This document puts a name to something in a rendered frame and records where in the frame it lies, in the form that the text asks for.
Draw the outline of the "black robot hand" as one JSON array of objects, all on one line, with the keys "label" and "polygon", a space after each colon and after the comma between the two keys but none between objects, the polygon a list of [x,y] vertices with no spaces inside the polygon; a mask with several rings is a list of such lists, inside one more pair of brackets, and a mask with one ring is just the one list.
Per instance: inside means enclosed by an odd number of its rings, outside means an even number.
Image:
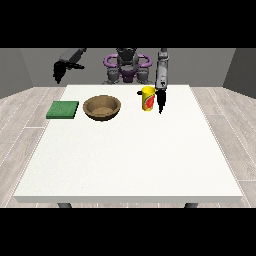
[{"label": "black robot hand", "polygon": [[66,73],[66,70],[71,69],[84,69],[84,66],[77,63],[57,61],[53,66],[53,77],[55,78],[55,81],[60,83]]},{"label": "black robot hand", "polygon": [[[165,106],[166,102],[166,91],[165,90],[157,90],[155,89],[155,99],[154,102],[157,102],[159,107],[159,113],[162,113],[163,107]],[[137,92],[138,95],[142,96],[142,89]]]}]

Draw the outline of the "brown wooden bowl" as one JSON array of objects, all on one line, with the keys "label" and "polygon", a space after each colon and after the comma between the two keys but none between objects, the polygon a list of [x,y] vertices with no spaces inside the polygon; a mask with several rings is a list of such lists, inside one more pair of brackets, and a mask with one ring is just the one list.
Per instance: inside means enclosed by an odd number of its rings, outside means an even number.
[{"label": "brown wooden bowl", "polygon": [[85,114],[95,121],[108,121],[121,109],[121,102],[113,96],[98,95],[87,99],[83,104]]}]

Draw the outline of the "green square pad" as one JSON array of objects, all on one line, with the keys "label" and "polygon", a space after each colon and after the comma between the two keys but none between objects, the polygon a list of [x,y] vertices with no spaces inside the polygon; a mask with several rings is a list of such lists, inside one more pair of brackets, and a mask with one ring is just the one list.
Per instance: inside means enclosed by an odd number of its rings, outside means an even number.
[{"label": "green square pad", "polygon": [[47,119],[73,119],[75,117],[78,101],[54,101],[47,114]]}]

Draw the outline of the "yellow cup with melon print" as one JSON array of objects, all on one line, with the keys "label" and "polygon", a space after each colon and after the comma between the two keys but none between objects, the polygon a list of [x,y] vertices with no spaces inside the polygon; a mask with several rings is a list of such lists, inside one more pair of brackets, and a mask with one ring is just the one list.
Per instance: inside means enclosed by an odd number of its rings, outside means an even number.
[{"label": "yellow cup with melon print", "polygon": [[151,111],[154,105],[155,88],[152,86],[145,86],[142,88],[142,109],[144,111]]}]

